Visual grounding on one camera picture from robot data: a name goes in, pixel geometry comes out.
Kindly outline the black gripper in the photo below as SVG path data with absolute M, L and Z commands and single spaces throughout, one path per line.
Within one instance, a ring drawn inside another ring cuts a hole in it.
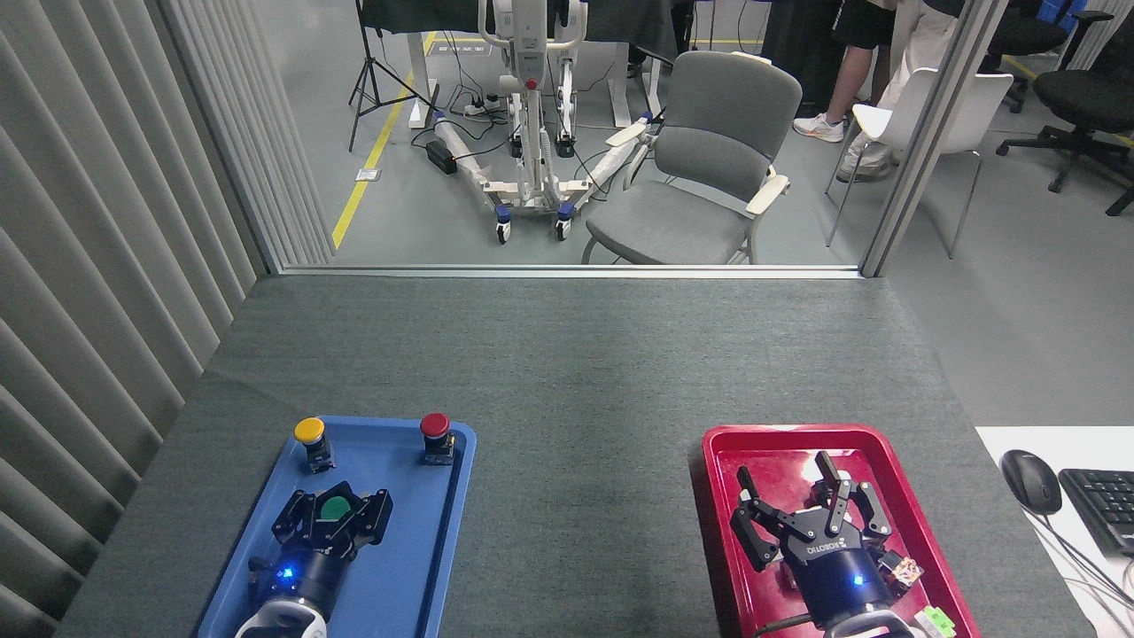
M 741 496 L 730 525 L 758 572 L 781 548 L 812 622 L 826 630 L 853 615 L 894 605 L 874 558 L 863 548 L 858 527 L 845 521 L 847 503 L 858 508 L 868 538 L 887 541 L 892 526 L 870 482 L 840 477 L 826 451 L 816 453 L 815 463 L 822 480 L 813 484 L 813 501 L 826 509 L 785 513 L 758 496 L 748 467 L 741 467 Z
M 322 513 L 332 497 L 346 502 L 333 522 Z M 347 480 L 320 493 L 295 490 L 272 525 L 273 537 L 284 546 L 279 558 L 273 562 L 248 558 L 252 604 L 260 607 L 271 599 L 291 599 L 330 616 L 357 548 L 380 544 L 392 507 L 389 490 L 359 497 Z

